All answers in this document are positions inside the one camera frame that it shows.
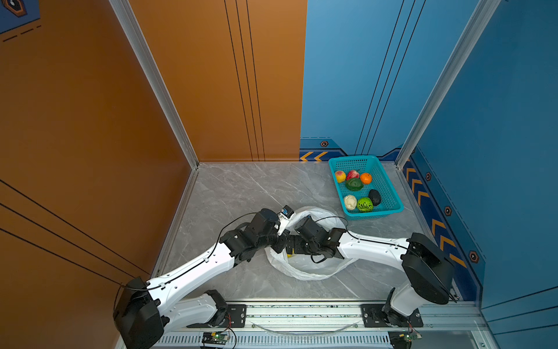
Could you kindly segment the white plastic bag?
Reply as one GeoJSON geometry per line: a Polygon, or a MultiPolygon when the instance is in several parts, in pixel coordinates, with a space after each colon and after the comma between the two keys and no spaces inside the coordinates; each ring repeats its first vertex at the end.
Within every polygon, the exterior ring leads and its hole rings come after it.
{"type": "MultiPolygon", "coordinates": [[[[323,219],[321,222],[318,222],[318,225],[321,225],[323,228],[344,228],[341,218],[338,218],[334,212],[316,206],[304,206],[296,210],[292,221],[287,225],[287,229],[292,232],[295,225],[302,222],[302,219],[308,215],[314,221],[323,219]]],[[[293,254],[289,257],[285,250],[277,253],[270,247],[265,249],[265,253],[268,262],[275,269],[286,276],[305,282],[329,279],[357,261],[356,259],[331,258],[318,263],[318,257],[315,257],[314,263],[309,255],[293,254]]]]}

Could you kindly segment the beige pear fruit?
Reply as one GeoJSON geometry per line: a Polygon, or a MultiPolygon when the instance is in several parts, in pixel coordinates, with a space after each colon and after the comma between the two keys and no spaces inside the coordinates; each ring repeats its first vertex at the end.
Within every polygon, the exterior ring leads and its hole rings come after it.
{"type": "Polygon", "coordinates": [[[353,195],[347,195],[343,198],[344,207],[347,211],[357,208],[357,198],[353,195]]]}

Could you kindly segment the light green bumpy fruit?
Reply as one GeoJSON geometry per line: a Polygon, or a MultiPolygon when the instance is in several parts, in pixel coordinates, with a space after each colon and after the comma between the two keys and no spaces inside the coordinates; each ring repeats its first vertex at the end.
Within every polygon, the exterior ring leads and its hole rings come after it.
{"type": "Polygon", "coordinates": [[[363,197],[357,201],[357,210],[362,213],[372,212],[374,205],[369,197],[363,197]]]}

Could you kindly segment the green mango fruit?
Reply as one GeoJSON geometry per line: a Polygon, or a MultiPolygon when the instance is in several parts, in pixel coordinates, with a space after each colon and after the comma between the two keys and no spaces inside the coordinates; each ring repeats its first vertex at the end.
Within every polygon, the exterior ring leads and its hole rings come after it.
{"type": "Polygon", "coordinates": [[[344,183],[347,190],[354,192],[362,190],[365,186],[361,179],[358,177],[346,180],[344,183]]]}

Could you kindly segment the dark avocado fruit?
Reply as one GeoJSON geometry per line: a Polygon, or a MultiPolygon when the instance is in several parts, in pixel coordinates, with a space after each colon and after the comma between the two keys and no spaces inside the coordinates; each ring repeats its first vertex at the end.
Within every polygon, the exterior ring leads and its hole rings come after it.
{"type": "Polygon", "coordinates": [[[382,195],[378,192],[378,190],[371,189],[368,194],[369,199],[372,202],[373,206],[379,206],[382,203],[382,195]]]}

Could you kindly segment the yellow orange bumpy fruit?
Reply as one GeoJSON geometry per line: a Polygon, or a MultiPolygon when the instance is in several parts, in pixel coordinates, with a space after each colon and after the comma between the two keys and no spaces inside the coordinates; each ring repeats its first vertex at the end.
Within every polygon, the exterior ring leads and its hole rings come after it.
{"type": "Polygon", "coordinates": [[[344,183],[347,178],[347,175],[343,171],[335,171],[334,177],[336,178],[337,183],[344,183]]]}

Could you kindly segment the pink peach fruit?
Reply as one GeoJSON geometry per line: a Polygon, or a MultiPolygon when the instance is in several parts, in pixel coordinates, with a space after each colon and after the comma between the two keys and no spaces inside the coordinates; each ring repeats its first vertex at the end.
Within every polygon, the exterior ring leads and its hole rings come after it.
{"type": "Polygon", "coordinates": [[[350,170],[350,171],[347,173],[346,179],[347,179],[347,180],[351,180],[351,179],[356,179],[356,178],[359,178],[359,177],[360,177],[360,174],[359,174],[358,171],[356,171],[356,170],[350,170]]]}

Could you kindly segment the orange tangerine fruit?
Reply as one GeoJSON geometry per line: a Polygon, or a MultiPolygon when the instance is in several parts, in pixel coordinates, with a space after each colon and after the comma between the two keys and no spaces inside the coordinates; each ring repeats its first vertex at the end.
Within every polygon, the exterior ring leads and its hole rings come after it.
{"type": "Polygon", "coordinates": [[[360,174],[360,181],[363,183],[363,185],[366,186],[366,185],[371,184],[372,180],[373,180],[373,177],[372,177],[371,174],[369,174],[369,173],[360,174]]]}

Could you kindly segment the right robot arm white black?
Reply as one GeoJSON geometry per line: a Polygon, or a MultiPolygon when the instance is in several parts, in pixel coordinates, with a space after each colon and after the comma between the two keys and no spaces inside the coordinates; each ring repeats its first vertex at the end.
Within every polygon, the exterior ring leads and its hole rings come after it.
{"type": "Polygon", "coordinates": [[[392,289],[382,308],[387,322],[393,326],[398,321],[407,322],[423,305],[446,305],[455,300],[450,293],[454,263],[423,234],[388,239],[364,236],[344,228],[329,232],[321,228],[314,236],[299,233],[287,238],[286,252],[326,259],[366,260],[404,272],[406,280],[392,289]]]}

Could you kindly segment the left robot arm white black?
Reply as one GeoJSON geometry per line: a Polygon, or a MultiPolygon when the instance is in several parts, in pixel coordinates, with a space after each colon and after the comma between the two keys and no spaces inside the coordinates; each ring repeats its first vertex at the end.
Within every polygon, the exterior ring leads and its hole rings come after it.
{"type": "Polygon", "coordinates": [[[124,285],[113,321],[125,347],[151,348],[166,332],[180,327],[222,324],[228,305],[219,292],[209,290],[183,305],[179,302],[214,277],[250,261],[261,249],[280,252],[286,246],[286,227],[293,215],[290,206],[278,213],[261,209],[251,222],[221,231],[217,242],[190,262],[154,279],[137,277],[124,285]]]}

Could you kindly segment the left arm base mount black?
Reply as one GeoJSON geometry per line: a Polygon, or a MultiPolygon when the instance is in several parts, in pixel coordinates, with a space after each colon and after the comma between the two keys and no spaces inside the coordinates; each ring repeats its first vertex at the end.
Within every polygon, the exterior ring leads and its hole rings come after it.
{"type": "Polygon", "coordinates": [[[244,328],[246,325],[246,304],[232,304],[218,308],[217,312],[207,322],[210,327],[244,328]]]}

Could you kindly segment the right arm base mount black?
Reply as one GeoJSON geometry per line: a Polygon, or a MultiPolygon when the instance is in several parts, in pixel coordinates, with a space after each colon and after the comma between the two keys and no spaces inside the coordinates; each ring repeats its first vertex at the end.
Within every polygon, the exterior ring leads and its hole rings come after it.
{"type": "Polygon", "coordinates": [[[418,309],[410,316],[403,316],[395,311],[384,312],[381,304],[367,303],[360,306],[361,317],[365,328],[422,328],[424,322],[418,309]]]}

